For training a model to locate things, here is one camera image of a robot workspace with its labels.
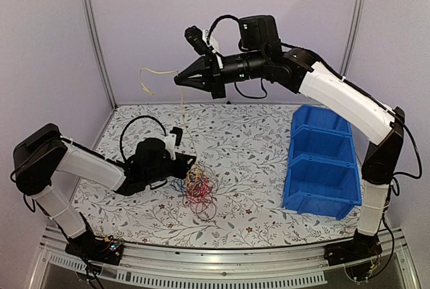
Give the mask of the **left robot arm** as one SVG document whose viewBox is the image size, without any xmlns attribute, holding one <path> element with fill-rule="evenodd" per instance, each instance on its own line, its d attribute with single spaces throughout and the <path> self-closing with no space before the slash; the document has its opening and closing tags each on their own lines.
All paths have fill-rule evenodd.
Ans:
<svg viewBox="0 0 430 289">
<path fill-rule="evenodd" d="M 55 124 L 46 124 L 21 141 L 13 150 L 11 179 L 18 190 L 31 197 L 64 231 L 77 251 L 95 257 L 99 242 L 83 216 L 52 186 L 56 172 L 93 181 L 122 196 L 131 196 L 169 177 L 185 179 L 196 156 L 175 151 L 181 129 L 174 128 L 164 138 L 146 138 L 133 155 L 113 161 L 64 137 Z"/>
</svg>

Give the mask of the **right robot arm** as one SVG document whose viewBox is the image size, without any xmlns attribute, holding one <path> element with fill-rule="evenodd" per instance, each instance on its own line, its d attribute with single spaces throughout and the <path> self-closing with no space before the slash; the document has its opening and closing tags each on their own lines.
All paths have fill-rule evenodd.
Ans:
<svg viewBox="0 0 430 289">
<path fill-rule="evenodd" d="M 221 55 L 217 41 L 212 39 L 212 32 L 224 19 L 234 20 L 239 27 L 238 54 Z M 175 76 L 176 85 L 206 91 L 213 99 L 220 99 L 226 97 L 229 83 L 266 80 L 328 107 L 367 137 L 369 147 L 361 169 L 365 181 L 363 208 L 347 246 L 352 259 L 362 259 L 373 249 L 390 182 L 398 176 L 395 168 L 404 135 L 411 133 L 403 110 L 390 108 L 340 76 L 314 51 L 283 43 L 271 15 L 222 15 L 209 30 L 191 26 L 184 36 L 199 58 Z"/>
</svg>

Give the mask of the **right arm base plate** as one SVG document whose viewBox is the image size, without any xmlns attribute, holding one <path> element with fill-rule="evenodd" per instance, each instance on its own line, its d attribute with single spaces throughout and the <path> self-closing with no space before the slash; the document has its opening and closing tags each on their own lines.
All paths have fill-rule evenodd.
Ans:
<svg viewBox="0 0 430 289">
<path fill-rule="evenodd" d="M 349 240 L 325 245 L 324 250 L 324 259 L 330 266 L 367 259 L 382 253 L 382 247 L 378 241 L 368 245 Z"/>
</svg>

